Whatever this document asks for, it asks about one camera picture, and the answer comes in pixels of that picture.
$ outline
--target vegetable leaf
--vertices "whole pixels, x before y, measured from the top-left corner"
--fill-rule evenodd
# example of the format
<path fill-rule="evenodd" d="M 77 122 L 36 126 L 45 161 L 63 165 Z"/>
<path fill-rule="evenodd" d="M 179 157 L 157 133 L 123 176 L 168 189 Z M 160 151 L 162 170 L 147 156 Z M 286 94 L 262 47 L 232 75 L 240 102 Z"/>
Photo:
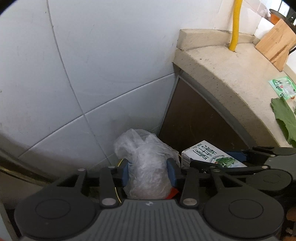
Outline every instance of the vegetable leaf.
<path fill-rule="evenodd" d="M 296 147 L 296 118 L 283 97 L 271 99 L 271 107 L 287 142 Z"/>

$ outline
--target wooden cutting board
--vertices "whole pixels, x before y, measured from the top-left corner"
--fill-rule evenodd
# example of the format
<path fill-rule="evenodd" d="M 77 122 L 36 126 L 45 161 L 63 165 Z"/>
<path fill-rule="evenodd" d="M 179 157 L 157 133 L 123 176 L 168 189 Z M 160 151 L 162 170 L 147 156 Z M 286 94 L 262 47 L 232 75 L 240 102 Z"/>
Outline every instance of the wooden cutting board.
<path fill-rule="evenodd" d="M 277 24 L 264 35 L 256 45 L 256 49 L 263 54 L 279 71 L 283 71 L 288 60 L 289 51 L 296 45 L 296 34 L 280 19 Z"/>

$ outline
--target white tile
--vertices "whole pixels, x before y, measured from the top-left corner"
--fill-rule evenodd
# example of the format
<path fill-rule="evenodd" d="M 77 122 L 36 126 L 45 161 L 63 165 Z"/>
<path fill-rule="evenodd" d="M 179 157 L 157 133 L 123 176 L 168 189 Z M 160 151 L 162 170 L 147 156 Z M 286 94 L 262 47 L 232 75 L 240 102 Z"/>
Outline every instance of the white tile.
<path fill-rule="evenodd" d="M 269 14 L 269 10 L 266 8 L 266 6 L 263 3 L 260 3 L 257 13 L 263 18 L 267 18 Z"/>
<path fill-rule="evenodd" d="M 268 33 L 273 27 L 274 25 L 271 22 L 269 22 L 265 18 L 262 18 L 254 35 L 257 38 L 262 39 L 263 36 Z"/>
<path fill-rule="evenodd" d="M 296 51 L 289 55 L 287 65 L 296 73 Z"/>
<path fill-rule="evenodd" d="M 153 128 L 152 130 L 150 130 L 151 133 L 158 135 L 160 131 L 160 126 L 157 126 L 155 128 Z"/>
<path fill-rule="evenodd" d="M 175 81 L 176 75 L 171 74 L 86 114 L 90 127 L 107 156 L 114 152 L 114 141 L 128 129 L 150 131 L 160 125 Z"/>
<path fill-rule="evenodd" d="M 18 157 L 82 113 L 66 78 L 45 0 L 0 17 L 0 143 Z"/>
<path fill-rule="evenodd" d="M 267 6 L 268 5 L 268 2 L 272 2 L 274 0 L 260 0 L 260 2 L 264 5 L 264 6 Z"/>
<path fill-rule="evenodd" d="M 111 163 L 109 162 L 108 158 L 105 158 L 103 161 L 99 162 L 98 164 L 94 165 L 93 167 L 89 168 L 92 172 L 98 172 L 103 167 L 110 166 Z"/>
<path fill-rule="evenodd" d="M 106 159 L 91 133 L 84 116 L 65 125 L 30 150 L 20 159 L 55 176 L 77 168 L 91 168 Z"/>
<path fill-rule="evenodd" d="M 257 12 L 259 5 L 260 5 L 260 0 L 245 0 L 246 3 L 250 6 L 250 8 L 254 11 Z"/>
<path fill-rule="evenodd" d="M 214 18 L 213 29 L 232 31 L 234 0 L 223 0 L 217 16 Z M 239 32 L 253 35 L 261 20 L 261 16 L 254 12 L 250 5 L 243 1 L 240 18 Z"/>
<path fill-rule="evenodd" d="M 173 73 L 180 29 L 212 29 L 221 1 L 49 0 L 83 111 Z"/>
<path fill-rule="evenodd" d="M 113 165 L 113 166 L 118 166 L 119 164 L 119 159 L 118 157 L 116 156 L 115 153 L 113 153 L 112 155 L 108 156 L 108 160 L 109 162 Z"/>

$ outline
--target trash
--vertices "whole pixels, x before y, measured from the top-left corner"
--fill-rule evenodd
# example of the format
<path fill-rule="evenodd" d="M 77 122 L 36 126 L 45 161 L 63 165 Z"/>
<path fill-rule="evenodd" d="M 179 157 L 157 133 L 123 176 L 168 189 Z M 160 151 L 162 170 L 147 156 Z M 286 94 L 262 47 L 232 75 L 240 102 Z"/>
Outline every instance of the trash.
<path fill-rule="evenodd" d="M 269 83 L 279 97 L 283 97 L 285 100 L 295 98 L 296 85 L 288 76 L 270 80 Z"/>
<path fill-rule="evenodd" d="M 202 141 L 182 151 L 182 167 L 188 167 L 190 165 L 190 158 L 198 161 L 220 164 L 222 167 L 246 166 L 207 141 Z"/>
<path fill-rule="evenodd" d="M 164 199 L 172 188 L 166 160 L 173 158 L 180 165 L 178 152 L 155 134 L 130 129 L 114 143 L 119 159 L 128 159 L 129 181 L 124 188 L 130 199 Z"/>

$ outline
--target plastic bag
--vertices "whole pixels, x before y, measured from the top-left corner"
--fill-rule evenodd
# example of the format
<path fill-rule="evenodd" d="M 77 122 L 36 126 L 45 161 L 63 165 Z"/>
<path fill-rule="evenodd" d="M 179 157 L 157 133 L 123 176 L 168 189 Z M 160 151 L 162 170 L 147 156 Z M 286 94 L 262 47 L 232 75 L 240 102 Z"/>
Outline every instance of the plastic bag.
<path fill-rule="evenodd" d="M 172 188 L 166 160 L 180 165 L 178 152 L 156 135 L 145 130 L 130 129 L 114 143 L 119 159 L 128 159 L 129 181 L 124 188 L 130 199 L 164 199 Z"/>

